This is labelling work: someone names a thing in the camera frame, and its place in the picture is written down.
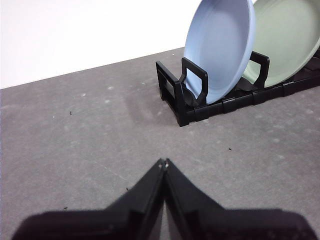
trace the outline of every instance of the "plate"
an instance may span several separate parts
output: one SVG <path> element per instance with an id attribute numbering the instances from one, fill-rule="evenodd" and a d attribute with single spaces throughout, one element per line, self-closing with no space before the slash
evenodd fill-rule
<path id="1" fill-rule="evenodd" d="M 192 19 L 184 56 L 208 73 L 207 104 L 228 94 L 249 62 L 255 39 L 251 0 L 203 0 Z M 201 80 L 187 71 L 186 87 L 197 98 Z"/>
<path id="2" fill-rule="evenodd" d="M 254 4 L 253 50 L 270 58 L 265 87 L 279 84 L 301 70 L 320 46 L 320 0 L 258 0 Z M 243 76 L 252 84 L 260 66 L 249 62 Z"/>

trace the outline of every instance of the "white wall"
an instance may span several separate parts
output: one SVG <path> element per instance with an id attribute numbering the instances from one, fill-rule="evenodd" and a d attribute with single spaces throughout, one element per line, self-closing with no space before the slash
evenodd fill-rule
<path id="1" fill-rule="evenodd" d="M 185 45 L 201 0 L 1 0 L 8 88 Z"/>

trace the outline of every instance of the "black plastic rack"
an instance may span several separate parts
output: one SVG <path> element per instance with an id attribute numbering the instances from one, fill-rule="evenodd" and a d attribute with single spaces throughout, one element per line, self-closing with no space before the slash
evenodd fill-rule
<path id="1" fill-rule="evenodd" d="M 265 87 L 270 65 L 269 57 L 253 51 L 250 60 L 260 65 L 260 73 L 255 83 L 251 84 L 241 77 L 225 97 L 211 104 L 207 104 L 206 100 L 208 74 L 205 70 L 183 57 L 182 75 L 177 79 L 161 62 L 157 61 L 155 64 L 161 99 L 169 104 L 179 126 L 183 127 L 214 115 L 230 113 L 243 107 L 262 104 L 271 99 L 286 97 L 320 86 L 320 49 L 298 73 L 271 87 Z M 198 98 L 195 98 L 185 85 L 187 69 L 201 79 L 202 90 Z"/>

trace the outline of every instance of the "gray countertop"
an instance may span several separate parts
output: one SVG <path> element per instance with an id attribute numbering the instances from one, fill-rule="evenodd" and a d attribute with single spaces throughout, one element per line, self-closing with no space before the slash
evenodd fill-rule
<path id="1" fill-rule="evenodd" d="M 182 55 L 1 90 L 1 239 L 29 215 L 105 208 L 161 157 L 226 208 L 294 211 L 319 236 L 320 87 L 179 127 L 155 61 L 179 77 Z"/>

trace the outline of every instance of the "dish rack handle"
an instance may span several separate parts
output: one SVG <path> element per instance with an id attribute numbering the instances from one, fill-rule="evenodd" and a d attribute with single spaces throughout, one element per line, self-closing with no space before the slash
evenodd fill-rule
<path id="1" fill-rule="evenodd" d="M 183 57 L 181 59 L 182 63 L 182 74 L 179 79 L 180 83 L 183 84 L 187 78 L 187 69 L 193 72 L 198 78 L 201 79 L 201 92 L 199 96 L 195 99 L 195 106 L 204 106 L 207 104 L 208 95 L 208 73 L 203 70 L 198 65 L 194 64 L 192 61 Z"/>
<path id="2" fill-rule="evenodd" d="M 250 60 L 257 64 L 260 64 L 260 73 L 253 85 L 258 89 L 264 89 L 268 77 L 270 59 L 268 56 L 252 51 Z"/>
<path id="3" fill-rule="evenodd" d="M 155 62 L 160 96 L 175 113 L 180 126 L 189 124 L 186 103 L 181 82 L 160 62 Z"/>

